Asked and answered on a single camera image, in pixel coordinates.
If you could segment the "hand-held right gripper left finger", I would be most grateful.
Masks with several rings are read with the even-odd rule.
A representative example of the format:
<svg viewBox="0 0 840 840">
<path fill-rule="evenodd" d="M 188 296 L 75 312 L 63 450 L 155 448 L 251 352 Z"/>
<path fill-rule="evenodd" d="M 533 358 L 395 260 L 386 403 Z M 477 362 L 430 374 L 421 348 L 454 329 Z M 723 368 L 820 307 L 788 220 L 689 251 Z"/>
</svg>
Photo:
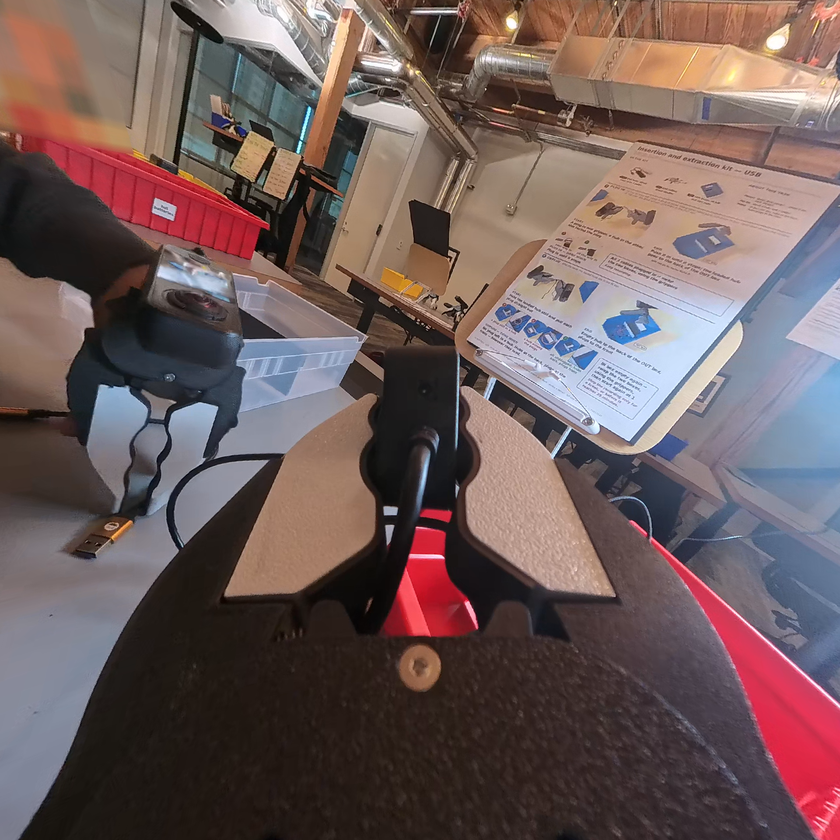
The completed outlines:
<svg viewBox="0 0 840 840">
<path fill-rule="evenodd" d="M 224 590 L 235 606 L 293 606 L 303 623 L 336 602 L 364 632 L 386 556 L 382 499 L 368 476 L 379 397 L 363 396 L 306 434 L 282 460 Z"/>
</svg>

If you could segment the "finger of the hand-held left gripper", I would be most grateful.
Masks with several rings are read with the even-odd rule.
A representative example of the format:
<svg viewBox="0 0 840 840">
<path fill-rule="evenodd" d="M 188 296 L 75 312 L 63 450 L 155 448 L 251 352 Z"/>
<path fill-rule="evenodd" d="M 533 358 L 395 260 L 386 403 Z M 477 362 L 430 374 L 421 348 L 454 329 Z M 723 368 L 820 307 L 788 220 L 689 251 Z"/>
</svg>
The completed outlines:
<svg viewBox="0 0 840 840">
<path fill-rule="evenodd" d="M 122 434 L 126 440 L 128 462 L 122 476 L 119 514 L 126 518 L 138 518 L 148 510 L 154 473 L 149 435 L 153 422 L 152 405 L 146 395 L 135 388 L 122 388 L 120 391 Z"/>
<path fill-rule="evenodd" d="M 168 502 L 177 483 L 188 470 L 189 458 L 182 441 L 191 421 L 193 405 L 173 403 L 161 416 L 153 416 L 150 459 L 154 468 L 141 497 L 141 516 L 149 517 Z"/>
</svg>

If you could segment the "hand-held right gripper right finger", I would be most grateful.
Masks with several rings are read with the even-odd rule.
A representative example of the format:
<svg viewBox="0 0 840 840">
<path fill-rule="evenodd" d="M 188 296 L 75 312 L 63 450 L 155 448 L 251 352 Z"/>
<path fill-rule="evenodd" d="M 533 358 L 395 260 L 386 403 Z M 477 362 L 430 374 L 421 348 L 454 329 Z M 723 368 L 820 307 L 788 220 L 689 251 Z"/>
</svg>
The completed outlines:
<svg viewBox="0 0 840 840">
<path fill-rule="evenodd" d="M 618 603 L 558 466 L 521 425 L 478 392 L 459 392 L 458 475 L 446 571 L 485 632 L 498 607 L 519 606 L 554 634 L 560 605 Z"/>
</svg>

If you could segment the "clear plastic bin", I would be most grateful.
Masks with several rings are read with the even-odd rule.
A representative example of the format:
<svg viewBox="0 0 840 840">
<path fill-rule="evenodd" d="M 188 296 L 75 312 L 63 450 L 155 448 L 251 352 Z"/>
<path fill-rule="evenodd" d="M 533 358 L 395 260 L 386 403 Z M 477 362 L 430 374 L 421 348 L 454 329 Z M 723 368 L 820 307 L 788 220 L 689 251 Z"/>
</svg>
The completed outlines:
<svg viewBox="0 0 840 840">
<path fill-rule="evenodd" d="M 279 283 L 234 274 L 245 371 L 239 411 L 340 386 L 367 335 Z"/>
</svg>

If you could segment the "black usb hub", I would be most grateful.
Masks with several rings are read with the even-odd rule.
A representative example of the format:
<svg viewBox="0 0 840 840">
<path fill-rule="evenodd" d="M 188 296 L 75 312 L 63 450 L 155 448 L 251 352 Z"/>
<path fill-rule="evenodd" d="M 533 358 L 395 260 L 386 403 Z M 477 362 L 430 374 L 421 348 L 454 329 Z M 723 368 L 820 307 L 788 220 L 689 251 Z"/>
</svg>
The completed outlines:
<svg viewBox="0 0 840 840">
<path fill-rule="evenodd" d="M 384 380 L 375 416 L 374 482 L 394 503 L 409 455 L 422 432 L 437 435 L 423 508 L 455 503 L 459 443 L 459 354 L 449 346 L 405 346 L 384 355 Z"/>
</svg>

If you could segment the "red plastic bin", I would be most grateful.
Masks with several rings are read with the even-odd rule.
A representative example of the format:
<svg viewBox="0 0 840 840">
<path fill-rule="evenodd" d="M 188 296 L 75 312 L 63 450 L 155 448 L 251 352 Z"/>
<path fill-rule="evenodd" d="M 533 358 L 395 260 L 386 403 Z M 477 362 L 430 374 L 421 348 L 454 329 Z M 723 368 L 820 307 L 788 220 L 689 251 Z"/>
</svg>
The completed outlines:
<svg viewBox="0 0 840 840">
<path fill-rule="evenodd" d="M 385 636 L 450 637 L 477 629 L 445 569 L 451 514 L 423 510 Z M 657 541 L 716 629 L 738 672 L 764 743 L 816 838 L 839 838 L 839 706 Z"/>
</svg>

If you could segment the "person's left forearm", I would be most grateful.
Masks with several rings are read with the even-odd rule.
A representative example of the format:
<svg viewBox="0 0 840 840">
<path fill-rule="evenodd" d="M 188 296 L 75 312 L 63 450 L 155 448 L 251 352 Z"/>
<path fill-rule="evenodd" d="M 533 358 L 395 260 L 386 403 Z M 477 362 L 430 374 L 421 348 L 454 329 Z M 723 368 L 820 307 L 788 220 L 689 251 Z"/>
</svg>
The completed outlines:
<svg viewBox="0 0 840 840">
<path fill-rule="evenodd" d="M 98 196 L 46 155 L 1 143 L 1 257 L 28 277 L 63 282 L 92 301 L 145 278 L 155 251 Z"/>
</svg>

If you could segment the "person's left hand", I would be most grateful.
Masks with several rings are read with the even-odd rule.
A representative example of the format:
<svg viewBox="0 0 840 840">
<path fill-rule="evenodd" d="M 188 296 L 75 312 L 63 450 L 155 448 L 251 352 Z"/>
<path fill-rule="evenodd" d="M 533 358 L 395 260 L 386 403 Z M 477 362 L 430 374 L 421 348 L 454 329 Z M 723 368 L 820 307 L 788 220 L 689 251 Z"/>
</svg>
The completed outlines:
<svg viewBox="0 0 840 840">
<path fill-rule="evenodd" d="M 150 264 L 135 266 L 124 271 L 108 288 L 91 296 L 92 326 L 104 329 L 115 316 L 119 316 L 136 292 L 144 287 L 151 270 Z"/>
</svg>

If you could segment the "black bin divider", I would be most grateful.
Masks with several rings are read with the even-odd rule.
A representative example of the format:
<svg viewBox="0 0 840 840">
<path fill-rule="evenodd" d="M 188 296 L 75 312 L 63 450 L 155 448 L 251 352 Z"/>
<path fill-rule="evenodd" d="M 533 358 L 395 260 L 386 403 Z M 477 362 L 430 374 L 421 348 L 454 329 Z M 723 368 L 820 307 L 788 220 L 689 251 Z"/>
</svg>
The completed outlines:
<svg viewBox="0 0 840 840">
<path fill-rule="evenodd" d="M 335 337 L 302 337 L 243 313 L 245 344 L 241 411 L 273 406 L 339 387 L 346 374 L 347 344 Z"/>
</svg>

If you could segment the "white poster stand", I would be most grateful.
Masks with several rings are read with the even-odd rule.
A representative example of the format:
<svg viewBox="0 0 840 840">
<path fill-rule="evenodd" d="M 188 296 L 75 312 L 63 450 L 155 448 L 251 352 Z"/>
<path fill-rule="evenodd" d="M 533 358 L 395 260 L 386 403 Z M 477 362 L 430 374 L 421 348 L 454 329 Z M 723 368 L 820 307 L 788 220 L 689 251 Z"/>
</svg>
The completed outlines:
<svg viewBox="0 0 840 840">
<path fill-rule="evenodd" d="M 551 394 L 551 400 L 557 403 L 558 410 L 566 422 L 565 431 L 562 432 L 551 452 L 553 458 L 563 452 L 573 431 L 600 433 L 601 427 L 594 419 L 592 412 L 578 399 L 559 372 L 553 371 L 549 366 L 538 360 L 525 359 L 517 354 L 499 353 L 478 348 L 475 349 L 474 355 L 476 360 L 482 360 L 482 363 L 493 370 L 505 368 L 517 378 L 532 382 L 530 386 L 532 389 L 540 389 Z"/>
</svg>

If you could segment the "whiteboard on stand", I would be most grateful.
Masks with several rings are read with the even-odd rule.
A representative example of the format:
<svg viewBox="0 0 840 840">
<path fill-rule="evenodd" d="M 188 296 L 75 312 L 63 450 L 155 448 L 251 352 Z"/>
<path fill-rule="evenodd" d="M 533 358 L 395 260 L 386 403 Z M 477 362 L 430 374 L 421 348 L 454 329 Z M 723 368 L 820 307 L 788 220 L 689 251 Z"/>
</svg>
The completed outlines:
<svg viewBox="0 0 840 840">
<path fill-rule="evenodd" d="M 256 131 L 250 131 L 235 154 L 230 170 L 249 182 L 255 182 L 274 149 L 272 140 Z"/>
<path fill-rule="evenodd" d="M 290 150 L 276 148 L 261 189 L 280 201 L 286 200 L 291 185 L 299 173 L 301 155 Z"/>
</svg>

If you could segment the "wooden side desk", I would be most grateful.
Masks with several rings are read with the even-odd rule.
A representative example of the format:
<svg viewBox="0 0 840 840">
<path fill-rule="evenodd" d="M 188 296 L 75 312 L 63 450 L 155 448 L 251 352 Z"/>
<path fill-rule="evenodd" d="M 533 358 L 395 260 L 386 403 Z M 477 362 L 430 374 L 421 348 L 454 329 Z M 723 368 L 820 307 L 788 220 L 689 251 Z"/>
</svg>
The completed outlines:
<svg viewBox="0 0 840 840">
<path fill-rule="evenodd" d="M 739 511 L 746 511 L 770 526 L 763 537 L 785 536 L 826 561 L 839 563 L 837 531 L 754 485 L 740 470 L 724 463 L 710 468 L 685 453 L 679 453 L 672 460 L 642 453 L 638 459 L 691 496 L 712 506 L 711 516 L 675 544 L 672 554 L 681 563 L 687 564 L 701 547 L 714 541 L 721 542 L 719 531 Z"/>
</svg>

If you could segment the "black floor lamp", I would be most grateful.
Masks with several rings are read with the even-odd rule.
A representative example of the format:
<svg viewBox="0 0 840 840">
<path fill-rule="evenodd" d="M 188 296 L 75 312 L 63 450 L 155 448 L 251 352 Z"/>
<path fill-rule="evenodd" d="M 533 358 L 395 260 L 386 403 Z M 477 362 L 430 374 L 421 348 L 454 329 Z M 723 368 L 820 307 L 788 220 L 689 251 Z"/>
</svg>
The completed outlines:
<svg viewBox="0 0 840 840">
<path fill-rule="evenodd" d="M 178 112 L 179 115 L 175 131 L 175 145 L 172 156 L 173 164 L 179 165 L 181 163 L 182 145 L 193 89 L 198 48 L 202 37 L 204 36 L 207 36 L 211 42 L 216 44 L 223 44 L 224 38 L 217 29 L 212 26 L 204 16 L 202 16 L 198 10 L 197 2 L 172 1 L 170 2 L 170 6 L 174 15 L 191 31 L 190 45 L 185 65 L 182 101 Z"/>
</svg>

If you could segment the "small paper note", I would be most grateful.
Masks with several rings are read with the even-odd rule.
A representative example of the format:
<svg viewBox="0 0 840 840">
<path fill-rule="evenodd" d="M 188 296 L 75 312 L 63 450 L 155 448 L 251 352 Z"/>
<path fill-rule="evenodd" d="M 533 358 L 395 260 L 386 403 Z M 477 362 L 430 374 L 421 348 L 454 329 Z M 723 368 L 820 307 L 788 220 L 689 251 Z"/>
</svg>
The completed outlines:
<svg viewBox="0 0 840 840">
<path fill-rule="evenodd" d="M 786 339 L 839 361 L 839 279 L 793 327 Z"/>
</svg>

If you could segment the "metal duct pipes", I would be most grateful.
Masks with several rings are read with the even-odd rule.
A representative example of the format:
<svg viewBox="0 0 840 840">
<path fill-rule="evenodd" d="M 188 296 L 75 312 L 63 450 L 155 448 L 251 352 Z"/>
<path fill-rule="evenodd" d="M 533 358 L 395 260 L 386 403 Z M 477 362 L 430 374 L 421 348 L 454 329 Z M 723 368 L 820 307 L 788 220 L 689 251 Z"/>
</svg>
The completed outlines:
<svg viewBox="0 0 840 840">
<path fill-rule="evenodd" d="M 444 100 L 474 104 L 495 79 L 549 87 L 556 50 L 489 44 L 476 55 L 468 74 L 445 79 L 440 88 L 435 88 L 413 62 L 410 42 L 382 2 L 352 2 L 352 9 L 384 48 L 380 54 L 358 53 L 353 68 L 365 79 L 402 90 L 413 108 L 453 151 L 434 201 L 436 208 L 452 214 L 476 168 L 479 153 Z"/>
</svg>

